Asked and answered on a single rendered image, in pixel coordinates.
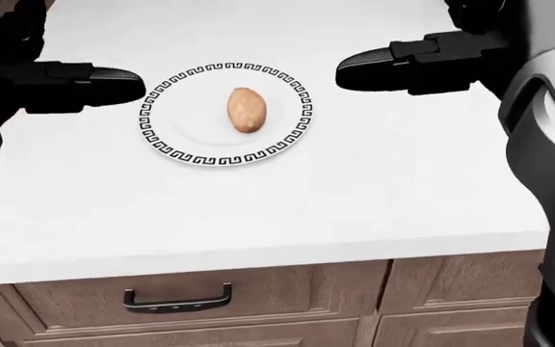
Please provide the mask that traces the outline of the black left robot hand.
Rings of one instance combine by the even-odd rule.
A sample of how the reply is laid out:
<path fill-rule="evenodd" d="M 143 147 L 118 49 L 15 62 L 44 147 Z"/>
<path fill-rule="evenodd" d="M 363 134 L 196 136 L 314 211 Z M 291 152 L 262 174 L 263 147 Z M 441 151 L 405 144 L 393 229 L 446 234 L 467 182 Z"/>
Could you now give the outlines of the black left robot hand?
<path fill-rule="evenodd" d="M 47 9 L 45 0 L 17 0 L 0 14 L 1 107 L 68 114 L 145 96 L 144 80 L 132 71 L 40 60 Z"/>

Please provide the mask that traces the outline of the white plate with key-pattern rim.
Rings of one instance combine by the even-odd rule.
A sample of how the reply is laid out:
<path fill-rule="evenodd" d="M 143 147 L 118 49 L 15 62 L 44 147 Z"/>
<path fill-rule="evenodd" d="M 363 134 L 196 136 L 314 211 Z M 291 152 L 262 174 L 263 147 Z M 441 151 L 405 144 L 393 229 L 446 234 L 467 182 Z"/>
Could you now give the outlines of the white plate with key-pattern rim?
<path fill-rule="evenodd" d="M 232 126 L 226 104 L 233 89 L 247 88 L 267 104 L 256 132 Z M 310 127 L 313 103 L 292 74 L 254 63 L 215 63 L 188 68 L 149 92 L 138 117 L 145 140 L 162 155 L 200 167 L 233 167 L 278 155 Z"/>

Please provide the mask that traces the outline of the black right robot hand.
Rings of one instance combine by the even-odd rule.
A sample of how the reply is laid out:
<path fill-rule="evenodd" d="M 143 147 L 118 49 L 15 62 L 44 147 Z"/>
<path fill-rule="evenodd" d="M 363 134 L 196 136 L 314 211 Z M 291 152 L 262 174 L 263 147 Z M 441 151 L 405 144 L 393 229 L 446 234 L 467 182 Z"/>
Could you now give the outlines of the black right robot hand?
<path fill-rule="evenodd" d="M 354 92 L 465 92 L 481 83 L 503 97 L 525 64 L 526 0 L 444 0 L 456 31 L 394 41 L 348 57 L 335 83 Z"/>

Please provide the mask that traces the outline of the wooden cabinet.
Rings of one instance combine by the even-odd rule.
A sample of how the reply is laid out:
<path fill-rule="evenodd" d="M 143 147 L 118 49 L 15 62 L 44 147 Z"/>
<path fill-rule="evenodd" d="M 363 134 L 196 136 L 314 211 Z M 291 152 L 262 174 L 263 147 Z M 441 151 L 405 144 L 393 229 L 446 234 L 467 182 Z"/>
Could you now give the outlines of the wooden cabinet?
<path fill-rule="evenodd" d="M 521 347 L 541 251 L 389 259 L 362 316 L 193 320 L 49 329 L 0 285 L 0 347 Z"/>

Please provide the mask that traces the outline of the tan sweet potato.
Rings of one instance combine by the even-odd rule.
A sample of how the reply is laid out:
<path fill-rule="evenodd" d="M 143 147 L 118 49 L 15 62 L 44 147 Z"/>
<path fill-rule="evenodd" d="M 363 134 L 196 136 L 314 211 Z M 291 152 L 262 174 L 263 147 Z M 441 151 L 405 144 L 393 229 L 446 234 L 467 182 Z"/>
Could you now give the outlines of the tan sweet potato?
<path fill-rule="evenodd" d="M 243 133 L 256 132 L 264 126 L 267 104 L 252 89 L 233 89 L 226 104 L 226 111 L 234 129 Z"/>

